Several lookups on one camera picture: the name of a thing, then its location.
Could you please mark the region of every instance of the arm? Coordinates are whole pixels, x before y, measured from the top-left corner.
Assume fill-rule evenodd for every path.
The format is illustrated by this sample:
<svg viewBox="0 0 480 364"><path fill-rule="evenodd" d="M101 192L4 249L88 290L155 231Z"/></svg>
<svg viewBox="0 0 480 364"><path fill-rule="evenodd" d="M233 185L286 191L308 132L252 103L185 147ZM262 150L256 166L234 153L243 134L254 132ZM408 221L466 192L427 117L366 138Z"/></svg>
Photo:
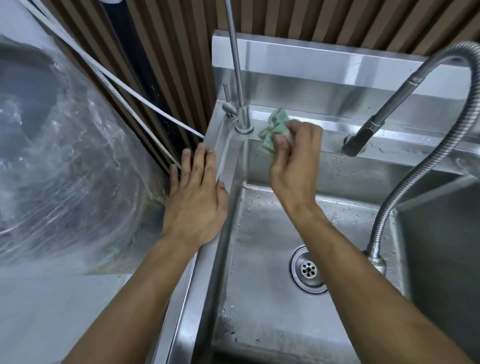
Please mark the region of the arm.
<svg viewBox="0 0 480 364"><path fill-rule="evenodd" d="M63 364L144 363L162 315L189 260L227 217L228 193L216 185L216 157L198 145L191 166L182 154L181 179L171 169L170 197L160 240L129 281L73 347Z"/></svg>
<svg viewBox="0 0 480 364"><path fill-rule="evenodd" d="M360 360L473 364L328 221L315 202L322 129L299 121L288 127L295 146L275 136L272 188L314 256Z"/></svg>

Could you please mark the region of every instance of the green cloth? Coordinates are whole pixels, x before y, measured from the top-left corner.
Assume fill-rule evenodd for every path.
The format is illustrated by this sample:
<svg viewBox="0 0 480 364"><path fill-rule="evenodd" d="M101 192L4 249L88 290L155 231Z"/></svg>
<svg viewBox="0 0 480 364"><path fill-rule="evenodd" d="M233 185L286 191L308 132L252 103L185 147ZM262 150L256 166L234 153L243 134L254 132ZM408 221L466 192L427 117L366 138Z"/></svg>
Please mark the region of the green cloth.
<svg viewBox="0 0 480 364"><path fill-rule="evenodd" d="M283 134L291 142L292 136L290 130L285 126L288 121L288 115L282 108L278 108L268 117L268 127L258 133L258 137L263 141L260 149L268 154L275 154L273 136Z"/></svg>

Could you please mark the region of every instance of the left hand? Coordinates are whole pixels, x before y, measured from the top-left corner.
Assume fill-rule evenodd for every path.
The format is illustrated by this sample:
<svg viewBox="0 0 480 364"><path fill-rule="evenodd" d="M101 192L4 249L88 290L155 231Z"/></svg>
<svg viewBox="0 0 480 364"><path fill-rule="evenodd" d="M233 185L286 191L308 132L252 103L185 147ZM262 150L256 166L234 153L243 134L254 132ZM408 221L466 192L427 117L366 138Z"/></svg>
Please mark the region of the left hand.
<svg viewBox="0 0 480 364"><path fill-rule="evenodd" d="M228 213L228 192L222 182L216 184L215 151L200 143L192 167L191 151L184 149L180 181L175 164L170 172L162 237L197 251L219 233Z"/></svg>

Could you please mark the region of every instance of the sink drain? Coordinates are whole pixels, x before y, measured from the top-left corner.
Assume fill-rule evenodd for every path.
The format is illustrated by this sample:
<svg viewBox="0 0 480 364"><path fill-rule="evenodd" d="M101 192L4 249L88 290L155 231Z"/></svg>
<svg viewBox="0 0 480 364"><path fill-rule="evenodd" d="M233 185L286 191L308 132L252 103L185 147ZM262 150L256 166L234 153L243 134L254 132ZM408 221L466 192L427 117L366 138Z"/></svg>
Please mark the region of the sink drain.
<svg viewBox="0 0 480 364"><path fill-rule="evenodd" d="M293 252L290 269L293 280L305 292L320 294L327 291L317 265L305 246Z"/></svg>

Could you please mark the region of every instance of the pull-down faucet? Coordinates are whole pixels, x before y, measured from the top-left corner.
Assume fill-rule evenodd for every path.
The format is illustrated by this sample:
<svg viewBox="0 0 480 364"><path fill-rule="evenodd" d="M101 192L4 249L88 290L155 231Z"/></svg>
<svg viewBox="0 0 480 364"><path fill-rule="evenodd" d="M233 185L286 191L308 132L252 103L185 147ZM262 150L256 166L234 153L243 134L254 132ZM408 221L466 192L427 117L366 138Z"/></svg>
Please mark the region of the pull-down faucet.
<svg viewBox="0 0 480 364"><path fill-rule="evenodd" d="M253 126L252 122L250 121L249 105L245 103L245 99L243 98L243 88L240 75L239 50L237 46L235 23L233 21L232 3L230 0L225 0L225 5L227 7L228 35L230 37L230 46L232 48L233 69L235 72L235 82L237 83L239 103L235 105L230 101L228 85L224 83L223 90L225 92L226 102L222 104L222 109L228 115L235 116L237 118L237 122L235 123L235 129L237 130L237 132L239 132L240 134L249 134L253 131Z"/></svg>
<svg viewBox="0 0 480 364"><path fill-rule="evenodd" d="M470 91L456 123L452 126L440 144L388 195L373 223L370 242L365 254L368 260L385 275L386 263L380 256L380 239L385 223L400 198L438 162L445 158L477 121L480 114L480 45L475 42L461 42L444 48L428 58L401 87L389 98L380 110L371 116L360 130L351 138L346 138L342 152L349 157L356 156L368 140L385 124L395 109L422 83L425 77L437 66L451 58L462 58L471 70Z"/></svg>

